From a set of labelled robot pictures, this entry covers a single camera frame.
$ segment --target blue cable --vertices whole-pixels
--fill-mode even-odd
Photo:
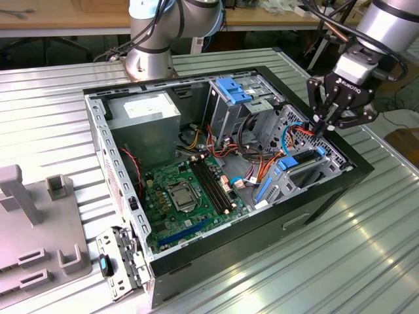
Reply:
[[[207,50],[207,49],[208,49],[208,47],[209,47],[209,45],[211,44],[211,42],[212,42],[212,36],[209,36],[209,38],[208,38],[208,42],[207,42],[207,44],[205,45],[204,49],[202,49],[202,51]]]
[[[283,149],[283,152],[285,153],[285,155],[289,154],[287,145],[285,144],[285,136],[287,136],[287,130],[290,126],[301,126],[301,122],[292,122],[292,123],[288,124],[282,131],[281,145],[282,145],[282,149]]]
[[[242,177],[235,177],[235,178],[230,180],[230,184],[233,185],[236,181],[239,181],[239,180],[243,180],[243,178]]]

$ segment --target motherboard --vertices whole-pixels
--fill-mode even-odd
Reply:
[[[147,237],[162,252],[248,213],[215,158],[201,155],[145,174]]]

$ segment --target green circuit board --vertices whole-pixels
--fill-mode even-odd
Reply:
[[[204,162],[211,169],[217,184],[222,186],[219,177],[223,173],[215,158],[208,156]],[[153,182],[152,184],[150,182],[147,184],[145,204],[145,214],[151,225],[151,234],[147,238],[147,243],[153,253],[159,253],[248,213],[243,201],[237,195],[232,197],[225,193],[229,202],[236,206],[230,213],[219,215],[210,198],[204,192],[200,181],[193,173],[189,162],[154,169],[146,173],[145,178],[151,179]],[[177,195],[178,201],[185,200],[186,203],[186,196],[181,194],[183,193],[182,191],[173,192],[173,186],[179,184],[191,188],[196,196],[195,205],[187,213],[179,211],[174,203],[175,200],[173,200],[173,195]],[[171,243],[161,245],[162,240],[199,225],[202,226],[199,228],[199,231],[185,235]]]

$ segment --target yellow cable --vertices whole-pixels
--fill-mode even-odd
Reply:
[[[195,139],[192,144],[190,144],[188,147],[185,147],[186,149],[192,149],[196,146],[196,144],[198,143],[198,137],[200,132],[200,130],[196,129]]]

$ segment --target grey holder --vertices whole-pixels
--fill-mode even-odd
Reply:
[[[92,271],[73,183],[0,167],[0,309]]]
[[[41,223],[41,214],[22,184],[22,170],[18,165],[0,168],[0,189],[6,196],[6,198],[0,200],[0,205],[6,211],[14,211],[20,208],[32,223],[32,226]]]

